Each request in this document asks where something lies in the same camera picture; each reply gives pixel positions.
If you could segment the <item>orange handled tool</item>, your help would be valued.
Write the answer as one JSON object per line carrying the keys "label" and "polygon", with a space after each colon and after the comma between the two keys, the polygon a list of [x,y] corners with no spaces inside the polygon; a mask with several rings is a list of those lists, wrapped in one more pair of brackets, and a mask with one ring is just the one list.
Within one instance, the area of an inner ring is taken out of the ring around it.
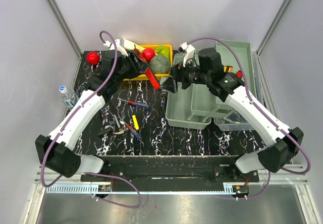
{"label": "orange handled tool", "polygon": [[232,66],[224,66],[224,72],[225,73],[229,73],[233,70],[233,67]]}

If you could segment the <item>yellow utility knife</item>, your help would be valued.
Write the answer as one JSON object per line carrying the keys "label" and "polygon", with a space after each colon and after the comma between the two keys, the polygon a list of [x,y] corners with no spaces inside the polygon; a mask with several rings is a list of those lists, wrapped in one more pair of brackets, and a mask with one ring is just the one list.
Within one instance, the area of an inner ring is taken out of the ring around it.
{"label": "yellow utility knife", "polygon": [[136,130],[139,130],[140,128],[139,128],[139,124],[138,124],[136,115],[132,115],[132,119],[133,119],[133,123],[134,123],[135,129]]}

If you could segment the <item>red handled pliers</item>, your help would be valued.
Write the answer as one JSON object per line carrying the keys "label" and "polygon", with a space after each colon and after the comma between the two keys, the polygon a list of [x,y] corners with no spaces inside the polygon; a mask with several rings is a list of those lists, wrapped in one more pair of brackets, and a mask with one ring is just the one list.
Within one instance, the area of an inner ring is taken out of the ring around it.
{"label": "red handled pliers", "polygon": [[238,71],[238,72],[236,73],[236,75],[237,75],[237,77],[238,77],[238,78],[240,78],[240,79],[242,79],[242,78],[243,78],[243,74],[242,74],[242,72],[241,72],[241,71]]}

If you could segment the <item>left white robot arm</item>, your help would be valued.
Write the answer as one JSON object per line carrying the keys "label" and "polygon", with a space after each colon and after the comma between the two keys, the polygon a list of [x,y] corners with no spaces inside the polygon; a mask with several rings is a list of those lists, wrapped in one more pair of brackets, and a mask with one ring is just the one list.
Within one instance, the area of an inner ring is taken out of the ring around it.
{"label": "left white robot arm", "polygon": [[116,93],[125,79],[145,74],[154,86],[157,79],[134,51],[123,55],[120,51],[108,50],[102,53],[101,63],[92,73],[76,105],[66,118],[49,133],[39,135],[35,146],[43,168],[47,167],[66,178],[75,173],[92,172],[98,181],[109,177],[110,170],[104,160],[94,155],[82,155],[73,149],[84,129],[96,113]]}

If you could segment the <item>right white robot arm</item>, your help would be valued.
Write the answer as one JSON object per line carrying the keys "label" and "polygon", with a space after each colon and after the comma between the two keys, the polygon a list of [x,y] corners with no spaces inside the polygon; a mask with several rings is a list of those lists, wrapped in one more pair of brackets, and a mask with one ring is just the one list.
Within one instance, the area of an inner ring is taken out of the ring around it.
{"label": "right white robot arm", "polygon": [[230,168],[230,177],[239,182],[251,171],[266,169],[276,173],[298,153],[304,133],[290,128],[271,114],[247,89],[235,73],[225,72],[221,55],[213,47],[198,52],[199,64],[180,62],[171,67],[162,89],[177,93],[178,84],[186,89],[191,84],[206,85],[210,93],[236,110],[259,134],[265,148],[240,156]]}

